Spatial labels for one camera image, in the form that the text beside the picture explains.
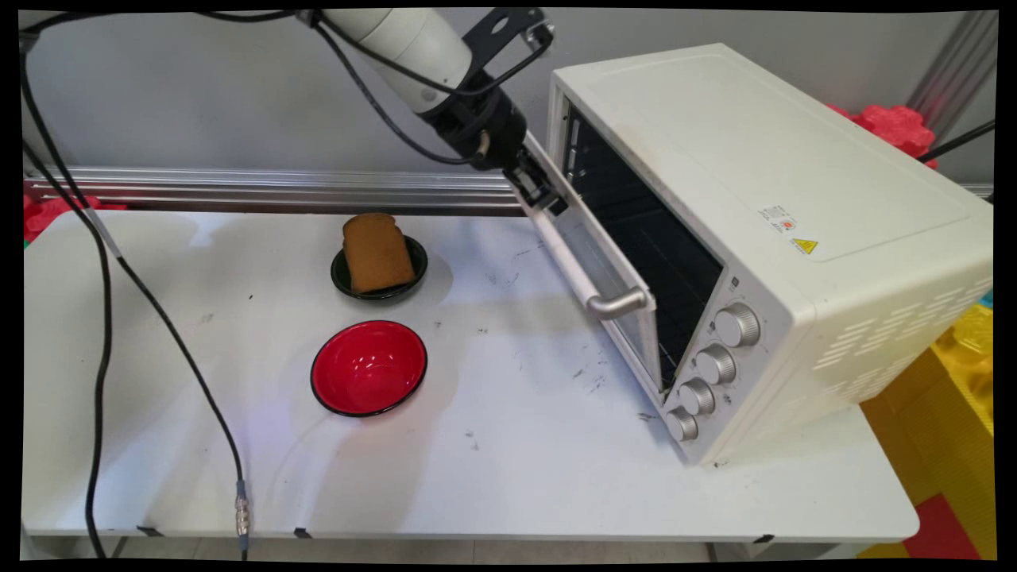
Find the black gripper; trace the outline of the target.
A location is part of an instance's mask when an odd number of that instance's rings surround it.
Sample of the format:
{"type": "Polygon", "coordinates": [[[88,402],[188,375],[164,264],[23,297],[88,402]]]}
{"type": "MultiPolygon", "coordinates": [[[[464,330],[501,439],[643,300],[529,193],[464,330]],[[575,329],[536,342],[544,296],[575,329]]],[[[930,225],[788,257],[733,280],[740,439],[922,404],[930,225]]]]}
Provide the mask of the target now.
{"type": "Polygon", "coordinates": [[[420,117],[455,151],[453,156],[443,157],[425,149],[422,155],[446,165],[505,171],[524,205],[548,211],[550,216],[559,216],[569,208],[555,179],[537,156],[527,153],[527,162],[520,159],[527,123],[501,87],[480,95],[446,94],[442,102],[437,101],[437,90],[425,87],[421,97],[434,106],[420,117]]]}

